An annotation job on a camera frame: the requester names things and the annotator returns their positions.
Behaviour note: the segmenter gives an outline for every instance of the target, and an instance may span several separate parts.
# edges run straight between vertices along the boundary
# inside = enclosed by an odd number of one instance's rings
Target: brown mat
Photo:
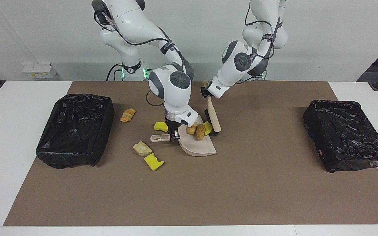
[[[203,113],[200,86],[191,104]],[[210,157],[149,142],[164,117],[145,102],[147,91],[146,82],[73,82],[69,93],[115,103],[105,154],[96,167],[65,170],[36,159],[4,225],[378,224],[378,170],[326,172],[303,126],[312,100],[336,100],[327,82],[234,86],[213,100],[223,131]],[[137,110],[134,119],[119,122],[128,108]],[[155,172],[132,150],[140,139],[166,161]]]

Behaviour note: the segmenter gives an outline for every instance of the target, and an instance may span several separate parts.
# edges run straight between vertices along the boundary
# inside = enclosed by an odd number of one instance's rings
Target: table
[[[35,158],[53,104],[72,82],[9,81],[0,89],[0,235],[378,235],[378,225],[1,227]],[[378,92],[366,83],[330,82],[339,100],[354,100],[378,131]]]

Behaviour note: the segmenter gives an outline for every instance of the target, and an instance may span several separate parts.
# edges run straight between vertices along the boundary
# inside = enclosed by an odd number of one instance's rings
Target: black trash bag
[[[359,103],[315,100],[303,118],[327,171],[378,167],[378,133]]]
[[[54,105],[36,155],[57,169],[86,164],[95,166],[106,148],[114,113],[109,97],[64,96]]]

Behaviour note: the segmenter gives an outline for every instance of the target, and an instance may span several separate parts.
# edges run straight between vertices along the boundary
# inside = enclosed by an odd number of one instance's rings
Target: white robotic arm
[[[282,28],[285,5],[286,0],[250,0],[249,9],[252,10],[257,21],[250,24],[245,22],[243,38],[247,45],[241,41],[234,41],[225,49],[222,68],[207,88],[211,95],[220,98],[246,73],[256,78],[266,70],[275,48],[283,47],[288,38],[285,30],[279,31]],[[250,58],[248,68],[237,68],[237,61],[234,61],[233,57],[240,53]]]
[[[198,113],[188,105],[194,76],[192,66],[167,34],[145,17],[144,0],[93,0],[92,6],[94,19],[97,17],[103,27],[100,33],[103,42],[115,48],[123,59],[125,77],[143,71],[135,46],[156,46],[171,61],[150,72],[148,82],[151,91],[164,100],[170,141],[178,140],[178,127],[191,126],[198,118]]]

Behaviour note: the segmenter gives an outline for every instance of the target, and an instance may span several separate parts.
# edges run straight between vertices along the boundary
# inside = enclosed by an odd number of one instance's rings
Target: yellow sponge piece
[[[205,122],[204,126],[205,126],[205,136],[207,136],[213,131],[213,126],[210,124],[209,121]]]
[[[146,156],[144,158],[144,160],[150,166],[151,170],[153,170],[153,171],[156,170],[157,168],[159,168],[164,163],[164,161],[158,161],[156,156],[154,156],[153,153]]]
[[[167,132],[168,127],[165,124],[165,122],[159,121],[159,122],[156,122],[156,124],[154,125],[154,130],[161,130],[161,131]]]

